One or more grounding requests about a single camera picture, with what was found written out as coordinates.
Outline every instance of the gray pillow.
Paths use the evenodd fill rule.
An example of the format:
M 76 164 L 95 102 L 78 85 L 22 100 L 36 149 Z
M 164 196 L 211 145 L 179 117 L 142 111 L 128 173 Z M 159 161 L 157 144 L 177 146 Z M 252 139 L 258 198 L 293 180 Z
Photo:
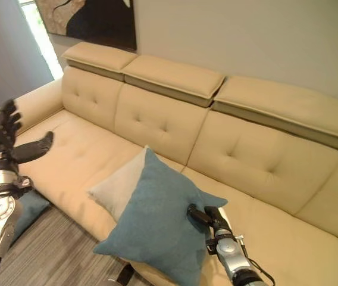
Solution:
M 196 204 L 203 210 L 226 203 L 199 190 L 147 149 L 135 191 L 116 227 L 94 252 L 147 263 L 179 285 L 198 285 L 209 228 L 190 222 L 187 207 Z
M 118 221 L 136 188 L 145 164 L 145 147 L 138 155 L 88 193 Z

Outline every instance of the floor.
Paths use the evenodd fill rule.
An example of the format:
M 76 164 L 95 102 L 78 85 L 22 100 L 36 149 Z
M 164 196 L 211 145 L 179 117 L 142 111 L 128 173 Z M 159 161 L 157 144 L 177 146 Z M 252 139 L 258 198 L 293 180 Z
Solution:
M 104 286 L 116 279 L 120 259 L 94 254 L 90 234 L 56 207 L 15 242 L 0 265 L 0 286 Z M 135 273 L 128 286 L 152 286 Z

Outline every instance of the blue pillow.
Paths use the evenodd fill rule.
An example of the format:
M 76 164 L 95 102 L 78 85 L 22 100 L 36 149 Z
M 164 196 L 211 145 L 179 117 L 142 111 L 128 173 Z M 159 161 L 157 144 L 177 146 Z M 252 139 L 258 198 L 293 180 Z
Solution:
M 50 202 L 42 198 L 36 191 L 30 191 L 20 198 L 22 214 L 15 225 L 13 242 L 38 218 Z
M 145 262 L 179 285 L 198 285 L 209 228 L 194 227 L 188 220 L 187 207 L 196 204 L 203 210 L 226 203 L 199 190 L 148 149 L 131 199 L 116 227 L 94 252 Z

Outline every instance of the robotic arm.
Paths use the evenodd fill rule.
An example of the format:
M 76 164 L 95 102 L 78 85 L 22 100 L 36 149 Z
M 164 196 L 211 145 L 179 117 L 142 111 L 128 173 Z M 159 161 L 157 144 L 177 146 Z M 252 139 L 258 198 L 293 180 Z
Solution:
M 195 204 L 191 204 L 187 213 L 195 221 L 213 228 L 214 238 L 206 241 L 208 253 L 218 256 L 233 286 L 268 286 L 259 277 L 254 267 L 264 273 L 275 286 L 271 275 L 248 257 L 243 235 L 234 236 L 218 208 L 205 207 L 203 213 L 196 208 Z
M 18 164 L 46 154 L 53 140 L 53 133 L 48 132 L 39 141 L 14 148 L 15 133 L 21 128 L 21 115 L 15 112 L 13 100 L 0 108 L 0 262 L 9 249 L 15 224 L 22 213 L 18 199 L 34 188 L 30 178 L 18 175 Z

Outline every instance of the beige leather sofa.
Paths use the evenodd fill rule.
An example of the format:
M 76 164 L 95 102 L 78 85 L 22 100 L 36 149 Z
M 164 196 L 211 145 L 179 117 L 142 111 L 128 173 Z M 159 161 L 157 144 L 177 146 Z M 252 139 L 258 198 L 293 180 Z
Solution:
M 338 100 L 88 43 L 64 57 L 62 79 L 17 100 L 17 144 L 55 133 L 48 155 L 21 172 L 57 207 L 105 239 L 115 222 L 87 190 L 148 144 L 229 200 L 233 230 L 277 285 L 338 285 Z M 206 258 L 201 285 L 230 285 L 216 257 Z

